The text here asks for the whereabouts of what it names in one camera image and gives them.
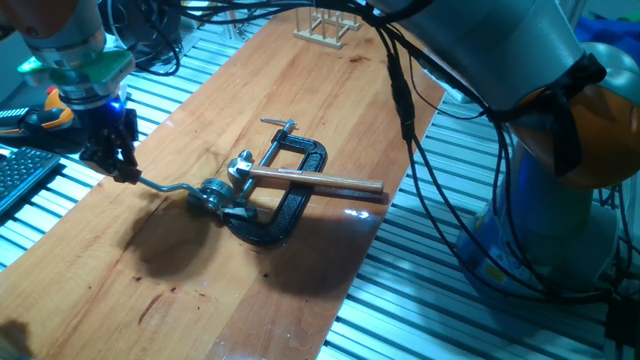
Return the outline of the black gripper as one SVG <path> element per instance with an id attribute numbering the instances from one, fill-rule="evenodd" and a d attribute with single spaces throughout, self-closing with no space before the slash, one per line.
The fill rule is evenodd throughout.
<path id="1" fill-rule="evenodd" d="M 141 177 L 133 143 L 139 139 L 137 113 L 127 108 L 119 98 L 104 104 L 75 109 L 74 116 L 87 134 L 87 146 L 79 159 L 90 169 L 109 177 L 117 176 L 123 183 L 137 183 Z M 119 144 L 122 159 L 118 164 L 117 150 L 111 143 L 97 144 L 101 135 L 124 135 Z"/>

